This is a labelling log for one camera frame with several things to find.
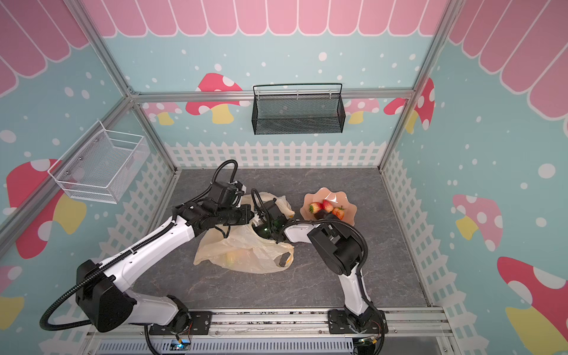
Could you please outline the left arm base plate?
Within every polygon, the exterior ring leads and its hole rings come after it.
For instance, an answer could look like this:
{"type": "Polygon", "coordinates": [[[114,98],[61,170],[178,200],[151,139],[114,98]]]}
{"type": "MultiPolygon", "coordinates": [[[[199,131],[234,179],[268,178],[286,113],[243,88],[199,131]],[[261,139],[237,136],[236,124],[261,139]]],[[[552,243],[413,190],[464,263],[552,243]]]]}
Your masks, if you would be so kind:
{"type": "Polygon", "coordinates": [[[154,335],[208,335],[212,325],[212,312],[179,312],[168,325],[152,325],[149,334],[154,335]]]}

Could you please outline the red apple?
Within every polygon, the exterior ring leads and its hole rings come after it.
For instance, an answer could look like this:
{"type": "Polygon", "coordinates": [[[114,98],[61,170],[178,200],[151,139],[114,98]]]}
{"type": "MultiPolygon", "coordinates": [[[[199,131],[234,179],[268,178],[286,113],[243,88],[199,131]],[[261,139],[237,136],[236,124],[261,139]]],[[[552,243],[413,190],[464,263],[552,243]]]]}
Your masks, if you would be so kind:
{"type": "Polygon", "coordinates": [[[336,206],[334,207],[331,213],[340,220],[343,220],[345,217],[346,210],[343,207],[336,206]]]}

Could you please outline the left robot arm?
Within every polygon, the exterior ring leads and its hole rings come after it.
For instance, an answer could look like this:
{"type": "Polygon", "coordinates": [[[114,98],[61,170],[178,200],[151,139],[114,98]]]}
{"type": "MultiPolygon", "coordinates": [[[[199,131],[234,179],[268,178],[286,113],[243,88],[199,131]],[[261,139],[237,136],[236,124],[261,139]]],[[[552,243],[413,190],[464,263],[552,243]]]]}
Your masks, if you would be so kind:
{"type": "Polygon", "coordinates": [[[93,281],[77,291],[75,301],[92,325],[101,333],[124,324],[162,326],[173,334],[186,331],[192,318],[177,297],[139,294],[132,287],[150,267],[204,232],[248,224],[254,214],[249,205],[241,205],[245,193],[239,181],[215,182],[205,197],[176,206],[170,219],[122,253],[82,263],[77,281],[93,281]]]}

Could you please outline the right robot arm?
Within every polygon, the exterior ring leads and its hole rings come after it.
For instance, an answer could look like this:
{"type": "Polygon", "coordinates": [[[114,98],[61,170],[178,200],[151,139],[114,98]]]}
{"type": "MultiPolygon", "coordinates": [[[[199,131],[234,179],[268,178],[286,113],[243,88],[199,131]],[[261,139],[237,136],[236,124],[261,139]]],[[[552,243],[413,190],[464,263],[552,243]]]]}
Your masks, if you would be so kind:
{"type": "Polygon", "coordinates": [[[262,212],[256,208],[253,228],[261,237],[277,243],[310,243],[322,261],[339,277],[344,294],[343,312],[356,333],[387,334],[384,313],[377,309],[365,288],[362,267],[368,245],[353,226],[335,214],[320,212],[315,220],[289,220],[281,212],[262,212]]]}

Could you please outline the translucent cream plastic bag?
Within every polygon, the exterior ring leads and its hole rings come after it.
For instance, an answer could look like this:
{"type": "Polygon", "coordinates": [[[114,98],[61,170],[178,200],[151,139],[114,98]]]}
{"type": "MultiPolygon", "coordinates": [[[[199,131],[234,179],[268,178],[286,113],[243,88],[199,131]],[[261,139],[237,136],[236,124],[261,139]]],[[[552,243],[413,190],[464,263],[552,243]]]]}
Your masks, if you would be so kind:
{"type": "Polygon", "coordinates": [[[264,239],[254,231],[254,223],[228,230],[210,229],[201,239],[193,264],[209,261],[224,269],[250,274],[269,274],[288,269],[294,261],[294,247],[264,239]]]}

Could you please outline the pink-yellow peach with leaves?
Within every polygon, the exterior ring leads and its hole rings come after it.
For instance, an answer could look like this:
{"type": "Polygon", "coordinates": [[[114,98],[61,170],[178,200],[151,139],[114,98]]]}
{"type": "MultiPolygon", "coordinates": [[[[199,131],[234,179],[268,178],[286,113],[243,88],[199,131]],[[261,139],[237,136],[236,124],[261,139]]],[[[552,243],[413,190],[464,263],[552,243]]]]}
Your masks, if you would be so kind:
{"type": "Polygon", "coordinates": [[[309,212],[312,214],[317,214],[322,209],[324,209],[322,203],[312,202],[311,204],[309,204],[309,212]]]}

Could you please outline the dark purple fruit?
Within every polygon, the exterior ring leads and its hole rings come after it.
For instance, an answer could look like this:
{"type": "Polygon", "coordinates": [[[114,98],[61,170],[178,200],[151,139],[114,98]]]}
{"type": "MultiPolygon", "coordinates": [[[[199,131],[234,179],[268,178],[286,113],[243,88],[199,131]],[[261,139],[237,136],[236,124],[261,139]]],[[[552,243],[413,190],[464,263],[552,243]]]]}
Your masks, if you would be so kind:
{"type": "Polygon", "coordinates": [[[328,212],[325,211],[324,209],[319,210],[317,213],[314,214],[314,218],[316,220],[322,220],[324,219],[326,216],[328,215],[328,212]]]}

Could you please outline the red peach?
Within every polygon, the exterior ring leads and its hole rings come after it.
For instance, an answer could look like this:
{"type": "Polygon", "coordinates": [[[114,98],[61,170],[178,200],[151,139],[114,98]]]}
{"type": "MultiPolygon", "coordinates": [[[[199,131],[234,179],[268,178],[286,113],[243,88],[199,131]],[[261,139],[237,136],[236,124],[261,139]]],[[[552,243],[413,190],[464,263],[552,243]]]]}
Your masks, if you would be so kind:
{"type": "Polygon", "coordinates": [[[322,202],[322,208],[327,211],[328,213],[332,213],[334,210],[334,205],[332,204],[332,202],[328,201],[328,200],[324,200],[322,202]]]}

